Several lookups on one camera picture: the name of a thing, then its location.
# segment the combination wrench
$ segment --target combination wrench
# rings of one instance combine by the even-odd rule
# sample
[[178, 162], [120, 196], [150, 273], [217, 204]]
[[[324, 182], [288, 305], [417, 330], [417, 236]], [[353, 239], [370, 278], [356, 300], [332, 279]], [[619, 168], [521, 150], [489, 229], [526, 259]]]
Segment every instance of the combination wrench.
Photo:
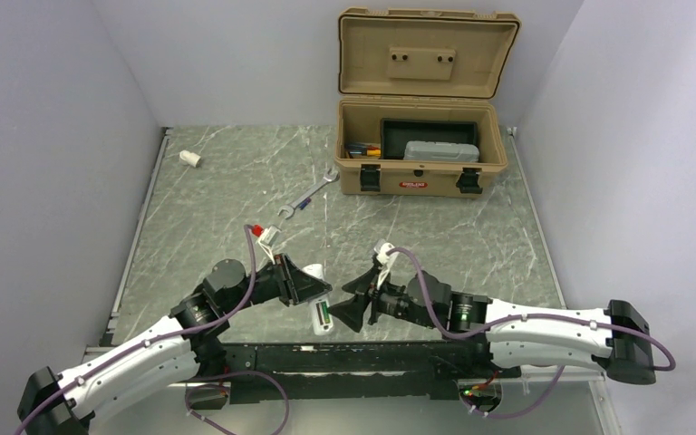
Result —
[[278, 216], [282, 216], [282, 213], [284, 213], [284, 219], [291, 218], [295, 214], [295, 208], [297, 206], [302, 204], [306, 199], [310, 198], [319, 189], [333, 181], [336, 181], [338, 178], [340, 178], [340, 172], [338, 172], [335, 168], [327, 169], [324, 173], [324, 177], [316, 181], [316, 183], [308, 188], [308, 190], [306, 190], [305, 193], [300, 196], [300, 198], [290, 202], [289, 204], [281, 206], [281, 208], [278, 209]]

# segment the toolbox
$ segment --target toolbox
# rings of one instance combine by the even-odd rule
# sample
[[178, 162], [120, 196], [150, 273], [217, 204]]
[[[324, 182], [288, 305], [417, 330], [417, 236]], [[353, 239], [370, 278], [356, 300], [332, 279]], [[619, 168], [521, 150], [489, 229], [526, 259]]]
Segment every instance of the toolbox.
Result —
[[[514, 14], [353, 7], [340, 15], [334, 162], [344, 194], [478, 197], [508, 166], [495, 96]], [[410, 141], [477, 147], [478, 161], [415, 160]], [[349, 153], [346, 144], [376, 153]]]

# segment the marble tabletop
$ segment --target marble tabletop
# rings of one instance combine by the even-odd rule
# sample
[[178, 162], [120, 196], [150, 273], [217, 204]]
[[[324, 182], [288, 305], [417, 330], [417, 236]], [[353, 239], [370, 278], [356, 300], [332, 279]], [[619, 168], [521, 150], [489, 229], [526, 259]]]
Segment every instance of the marble tabletop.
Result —
[[[523, 305], [560, 307], [512, 141], [508, 169], [479, 199], [346, 196], [332, 183], [304, 210], [284, 220], [276, 211], [332, 165], [334, 126], [178, 127], [159, 168], [145, 223], [124, 287], [113, 343], [142, 332], [190, 294], [225, 258], [249, 270], [242, 225], [277, 225], [277, 251], [300, 267], [322, 263], [332, 304], [350, 297], [340, 287], [371, 265], [385, 238], [411, 249], [423, 267], [455, 291]], [[197, 169], [179, 163], [181, 150], [202, 157]], [[266, 258], [257, 249], [261, 265]], [[400, 257], [391, 281], [406, 285], [411, 264]], [[307, 304], [269, 301], [230, 321], [226, 343], [435, 340], [435, 330], [382, 316], [361, 333], [336, 324], [316, 336]]]

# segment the red sticker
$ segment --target red sticker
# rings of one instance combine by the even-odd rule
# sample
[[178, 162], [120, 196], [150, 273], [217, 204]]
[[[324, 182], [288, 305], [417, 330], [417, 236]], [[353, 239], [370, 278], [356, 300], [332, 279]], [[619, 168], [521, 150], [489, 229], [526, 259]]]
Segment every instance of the red sticker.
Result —
[[428, 183], [423, 183], [422, 181], [402, 181], [399, 183], [399, 187], [407, 189], [423, 189], [428, 187]]

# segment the toolbox latch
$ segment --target toolbox latch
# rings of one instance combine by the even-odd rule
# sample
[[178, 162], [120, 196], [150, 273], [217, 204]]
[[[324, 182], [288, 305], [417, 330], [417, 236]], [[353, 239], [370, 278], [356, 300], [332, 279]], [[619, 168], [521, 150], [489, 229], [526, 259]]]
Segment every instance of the toolbox latch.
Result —
[[460, 193], [480, 194], [483, 191], [479, 187], [479, 172], [473, 168], [464, 168], [455, 186], [460, 189]]
[[379, 192], [380, 165], [362, 165], [359, 182], [362, 184], [362, 192]]

